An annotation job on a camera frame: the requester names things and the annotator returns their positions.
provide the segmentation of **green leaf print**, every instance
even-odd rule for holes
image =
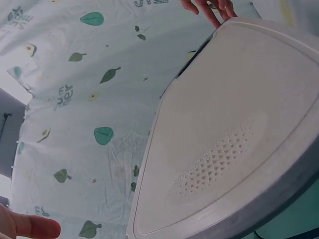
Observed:
[[[94,130],[95,140],[100,145],[107,145],[114,136],[114,132],[109,127],[100,127]]]
[[[141,39],[141,40],[143,40],[143,41],[146,40],[146,37],[145,37],[144,35],[142,35],[142,34],[139,34],[139,35],[138,35],[138,38]]]
[[[19,145],[18,154],[21,154],[23,149],[24,149],[24,143],[21,142],[20,145]]]
[[[131,191],[132,192],[135,192],[135,189],[136,189],[136,183],[131,183]]]
[[[121,69],[121,67],[116,68],[116,69],[110,69],[110,70],[108,70],[108,71],[104,74],[104,76],[103,76],[103,78],[102,78],[100,84],[102,84],[102,83],[104,83],[104,82],[108,82],[108,81],[110,81],[111,79],[113,79],[113,78],[115,77],[115,75],[116,75],[116,71],[118,71],[118,70],[120,70],[120,69]]]
[[[79,234],[80,237],[83,238],[93,238],[96,236],[96,229],[102,228],[102,224],[94,224],[91,221],[86,221],[82,227],[82,230]]]
[[[86,53],[81,54],[81,53],[75,52],[75,53],[73,53],[72,56],[70,57],[69,61],[74,61],[74,62],[82,61],[83,56],[86,56]]]
[[[61,169],[60,171],[57,171],[53,176],[59,183],[64,183],[66,179],[72,179],[72,177],[68,175],[68,171],[66,169]]]
[[[139,175],[139,172],[140,172],[140,168],[137,165],[135,165],[133,170],[134,177],[137,177]]]
[[[101,13],[95,11],[81,17],[80,21],[91,26],[100,26],[104,23],[104,17]]]

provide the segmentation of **bed sheet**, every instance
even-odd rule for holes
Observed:
[[[247,0],[234,5],[259,17]],[[160,96],[214,29],[176,0],[1,0],[0,9],[0,76],[33,95],[10,208],[57,220],[61,239],[124,238]]]
[[[319,1],[317,0],[254,0],[262,19],[285,23],[319,36]]]

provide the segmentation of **embossed dot pattern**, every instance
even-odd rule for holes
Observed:
[[[175,195],[191,196],[202,192],[223,174],[236,166],[241,156],[249,149],[253,132],[249,125],[239,126],[224,139],[212,145],[212,149],[197,160],[191,170],[175,182]]]

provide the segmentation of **finger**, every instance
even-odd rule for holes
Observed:
[[[207,4],[206,0],[201,1],[197,0],[199,7],[202,9],[206,17],[210,20],[210,22],[216,27],[219,28],[221,26],[220,22],[216,18],[215,14],[210,9],[209,5]]]
[[[225,8],[226,8],[226,4],[227,4],[227,0],[219,0],[219,8],[221,9],[221,10],[225,10]]]
[[[38,239],[57,238],[61,233],[58,222],[38,216],[22,215],[11,212],[17,236]]]
[[[224,19],[224,21],[227,21],[230,19],[230,16],[228,15],[227,11],[224,9],[220,9],[218,5],[218,0],[214,0],[213,4],[216,6],[217,10],[219,11],[220,16]]]
[[[237,17],[237,14],[234,11],[234,5],[231,0],[227,1],[226,12],[230,17]]]
[[[181,1],[181,4],[183,5],[184,9],[189,10],[196,15],[199,14],[197,7],[190,0],[180,0],[180,1]]]

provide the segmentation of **hand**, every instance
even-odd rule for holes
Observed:
[[[198,8],[191,2],[191,0],[180,0],[180,1],[186,10],[192,11],[196,15],[199,14]],[[207,0],[195,0],[195,2],[216,28],[221,26],[221,23],[218,21],[215,14],[212,12],[210,5],[207,3]],[[236,13],[234,12],[234,6],[231,0],[210,0],[209,2],[211,2],[217,8],[221,17],[225,21],[227,21],[231,17],[237,16]]]
[[[61,227],[54,220],[9,211],[0,205],[0,239],[16,239],[17,236],[37,239],[54,239]]]

